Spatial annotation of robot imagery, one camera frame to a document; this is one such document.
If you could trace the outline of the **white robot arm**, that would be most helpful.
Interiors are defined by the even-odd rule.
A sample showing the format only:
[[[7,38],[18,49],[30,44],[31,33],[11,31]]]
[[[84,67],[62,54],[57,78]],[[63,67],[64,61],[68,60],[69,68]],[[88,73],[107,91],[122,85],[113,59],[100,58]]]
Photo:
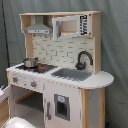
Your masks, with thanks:
[[[13,117],[8,119],[1,128],[36,128],[23,118]]]

